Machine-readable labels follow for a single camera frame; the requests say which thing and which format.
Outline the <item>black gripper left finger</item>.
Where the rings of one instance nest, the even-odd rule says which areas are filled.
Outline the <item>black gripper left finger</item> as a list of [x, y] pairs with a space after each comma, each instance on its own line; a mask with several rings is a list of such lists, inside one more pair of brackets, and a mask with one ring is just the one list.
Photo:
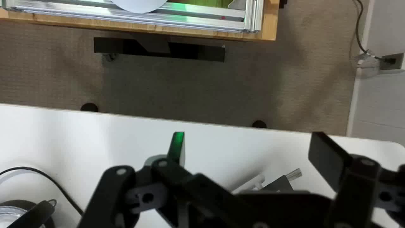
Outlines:
[[168, 186], [154, 169], [157, 160], [183, 165], [185, 133], [175, 131], [166, 154], [150, 157], [136, 171], [132, 165], [108, 168], [90, 197], [78, 228], [135, 228], [142, 211], [156, 210], [171, 226], [179, 225], [179, 210]]

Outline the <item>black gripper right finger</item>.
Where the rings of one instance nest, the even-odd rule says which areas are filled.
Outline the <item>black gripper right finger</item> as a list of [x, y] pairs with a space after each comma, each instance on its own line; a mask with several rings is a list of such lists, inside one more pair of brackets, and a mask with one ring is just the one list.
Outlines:
[[312, 134], [308, 158], [336, 191], [327, 212], [328, 228], [383, 228], [373, 220], [376, 207], [405, 225], [403, 164], [388, 169], [374, 158], [349, 153], [323, 131]]

